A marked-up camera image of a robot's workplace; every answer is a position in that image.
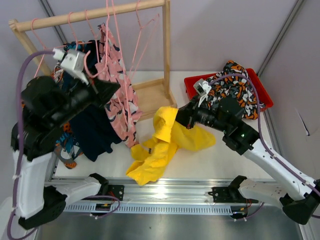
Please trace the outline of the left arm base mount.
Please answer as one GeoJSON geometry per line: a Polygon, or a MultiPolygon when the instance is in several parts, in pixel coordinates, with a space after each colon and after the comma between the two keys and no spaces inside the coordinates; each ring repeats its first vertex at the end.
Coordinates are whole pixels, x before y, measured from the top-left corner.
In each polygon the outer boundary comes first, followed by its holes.
{"type": "Polygon", "coordinates": [[[115,197],[119,199],[120,201],[123,201],[124,198],[124,193],[125,193],[125,186],[124,185],[114,185],[110,184],[108,186],[108,190],[104,195],[101,195],[100,193],[96,195],[96,197],[87,197],[85,198],[86,200],[108,200],[108,201],[113,201],[113,198],[110,198],[110,196],[115,197]]]}

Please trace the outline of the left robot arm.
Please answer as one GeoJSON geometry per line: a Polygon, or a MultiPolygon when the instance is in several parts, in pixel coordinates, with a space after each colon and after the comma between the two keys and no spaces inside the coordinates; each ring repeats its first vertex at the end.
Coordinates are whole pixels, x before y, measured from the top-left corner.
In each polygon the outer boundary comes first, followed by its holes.
{"type": "Polygon", "coordinates": [[[45,178],[64,124],[90,105],[105,105],[119,88],[118,83],[96,80],[93,84],[78,82],[66,93],[44,75],[18,91],[18,121],[11,131],[11,146],[19,171],[15,213],[21,227],[37,228],[55,220],[68,205],[108,196],[109,182],[97,173],[64,187],[45,186],[45,178]]]}

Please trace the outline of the pink hanger of yellow shorts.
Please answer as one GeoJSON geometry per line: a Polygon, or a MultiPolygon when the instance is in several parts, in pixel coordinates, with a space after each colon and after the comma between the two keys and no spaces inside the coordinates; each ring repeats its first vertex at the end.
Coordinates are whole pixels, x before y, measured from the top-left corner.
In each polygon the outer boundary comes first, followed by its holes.
{"type": "MultiPolygon", "coordinates": [[[[106,0],[106,13],[107,13],[107,18],[106,18],[106,30],[109,29],[109,20],[110,20],[110,14],[109,14],[109,1],[106,0]]],[[[114,1],[111,1],[111,5],[112,5],[112,13],[113,13],[113,17],[114,17],[114,22],[115,22],[115,28],[116,28],[116,33],[117,33],[117,39],[118,39],[118,44],[119,44],[119,52],[120,52],[120,59],[123,59],[123,52],[122,52],[122,44],[121,44],[121,38],[120,38],[120,33],[119,33],[119,27],[118,27],[118,21],[117,21],[117,17],[116,17],[116,12],[115,12],[115,5],[114,5],[114,1]]],[[[108,53],[108,43],[105,44],[105,67],[104,69],[107,67],[107,53],[108,53]]],[[[91,78],[94,79],[96,78],[100,73],[102,73],[103,71],[97,72],[97,74],[92,75],[91,72],[89,71],[88,67],[87,67],[87,57],[89,55],[89,52],[85,54],[84,56],[84,70],[85,73],[91,78]]],[[[125,122],[128,124],[130,121],[130,108],[129,108],[129,100],[128,100],[128,91],[127,91],[127,83],[126,80],[128,79],[127,75],[126,75],[126,67],[125,64],[122,64],[122,74],[123,74],[123,81],[124,81],[124,87],[125,87],[125,97],[126,97],[126,105],[127,105],[127,117],[125,119],[125,122]]]]}

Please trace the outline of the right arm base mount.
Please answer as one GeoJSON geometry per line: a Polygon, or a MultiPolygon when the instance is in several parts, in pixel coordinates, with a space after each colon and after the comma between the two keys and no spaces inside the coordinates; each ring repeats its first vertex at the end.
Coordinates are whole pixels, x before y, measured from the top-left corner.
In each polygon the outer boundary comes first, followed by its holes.
{"type": "Polygon", "coordinates": [[[240,184],[246,180],[247,177],[238,175],[229,186],[214,186],[208,195],[213,198],[214,203],[231,203],[231,204],[257,204],[259,201],[251,198],[244,198],[240,192],[240,184]]]}

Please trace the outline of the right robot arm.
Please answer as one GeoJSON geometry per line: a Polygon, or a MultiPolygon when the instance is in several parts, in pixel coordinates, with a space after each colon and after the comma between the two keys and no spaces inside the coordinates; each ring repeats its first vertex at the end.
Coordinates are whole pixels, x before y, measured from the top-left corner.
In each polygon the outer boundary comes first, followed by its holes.
{"type": "Polygon", "coordinates": [[[267,145],[253,127],[242,120],[243,108],[232,97],[219,101],[215,110],[201,107],[198,99],[178,109],[175,120],[192,129],[199,123],[223,132],[223,142],[231,150],[251,160],[280,186],[258,183],[237,176],[229,185],[234,202],[254,199],[282,209],[287,217],[306,225],[320,204],[320,182],[304,174],[267,145]]]}

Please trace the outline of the pink hanger of camouflage shorts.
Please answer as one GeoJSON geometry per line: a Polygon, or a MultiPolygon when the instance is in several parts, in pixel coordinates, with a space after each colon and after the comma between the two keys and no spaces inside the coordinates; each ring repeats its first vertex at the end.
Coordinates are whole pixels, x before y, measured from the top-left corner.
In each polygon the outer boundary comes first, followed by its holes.
{"type": "Polygon", "coordinates": [[[140,3],[141,3],[141,0],[138,0],[136,2],[136,7],[135,7],[135,15],[136,15],[136,20],[139,27],[139,33],[138,33],[132,61],[131,61],[131,66],[128,73],[128,76],[131,80],[134,78],[140,66],[140,63],[145,55],[145,52],[148,48],[148,45],[151,41],[151,38],[153,37],[155,30],[158,27],[159,20],[160,20],[160,14],[157,13],[153,18],[149,19],[146,22],[142,22],[140,18],[139,10],[138,10],[140,3]],[[147,40],[142,41],[143,32],[145,31],[145,29],[148,29],[151,26],[152,26],[152,29],[150,30],[147,40]]]}

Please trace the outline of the yellow shorts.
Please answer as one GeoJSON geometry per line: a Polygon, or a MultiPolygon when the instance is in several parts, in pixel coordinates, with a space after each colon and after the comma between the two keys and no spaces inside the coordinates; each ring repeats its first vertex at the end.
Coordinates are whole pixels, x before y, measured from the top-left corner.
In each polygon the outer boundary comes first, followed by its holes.
{"type": "Polygon", "coordinates": [[[175,121],[178,109],[163,106],[153,117],[154,134],[130,148],[134,162],[126,176],[143,186],[160,179],[178,149],[198,152],[216,144],[214,135],[195,126],[187,129],[175,121]]]}

